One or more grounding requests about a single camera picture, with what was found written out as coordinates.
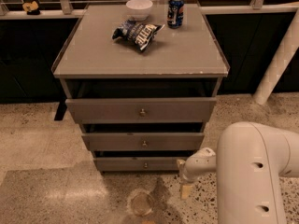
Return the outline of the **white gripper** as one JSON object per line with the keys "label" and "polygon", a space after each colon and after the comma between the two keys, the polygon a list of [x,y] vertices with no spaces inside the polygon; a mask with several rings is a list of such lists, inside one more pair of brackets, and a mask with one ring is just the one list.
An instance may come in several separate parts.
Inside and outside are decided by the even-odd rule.
{"label": "white gripper", "polygon": [[[192,154],[186,161],[177,160],[183,183],[194,183],[200,175],[216,171],[216,153],[209,147],[204,147]],[[193,184],[180,185],[180,199],[186,200],[192,192]]]}

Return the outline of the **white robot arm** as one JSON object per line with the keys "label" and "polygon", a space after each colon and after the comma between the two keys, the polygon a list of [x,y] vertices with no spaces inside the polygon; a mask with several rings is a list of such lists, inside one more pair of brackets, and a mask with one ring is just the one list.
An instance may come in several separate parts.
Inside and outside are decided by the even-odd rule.
{"label": "white robot arm", "polygon": [[287,224],[279,179],[299,176],[299,133],[254,122],[228,126],[217,149],[178,160],[180,198],[198,177],[217,177],[218,224]]}

